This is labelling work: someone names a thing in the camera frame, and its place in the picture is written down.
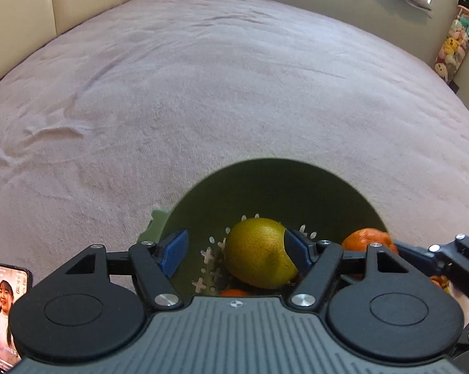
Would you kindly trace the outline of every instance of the woman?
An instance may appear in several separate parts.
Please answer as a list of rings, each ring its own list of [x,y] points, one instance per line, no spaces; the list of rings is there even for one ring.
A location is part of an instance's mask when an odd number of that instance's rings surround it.
[[[0,368],[5,371],[20,360],[9,329],[9,311],[13,301],[13,288],[6,280],[2,280],[0,283]]]

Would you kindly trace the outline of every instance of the green colander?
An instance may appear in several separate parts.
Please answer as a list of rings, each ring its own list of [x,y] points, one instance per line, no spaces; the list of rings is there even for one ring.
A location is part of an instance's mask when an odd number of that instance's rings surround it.
[[[316,241],[340,243],[367,227],[386,231],[368,201],[339,177],[307,163],[272,158],[243,161],[209,175],[171,211],[154,210],[138,242],[189,231],[188,254],[171,278],[187,303],[195,294],[218,295],[233,285],[223,263],[226,237],[236,223],[259,216]]]

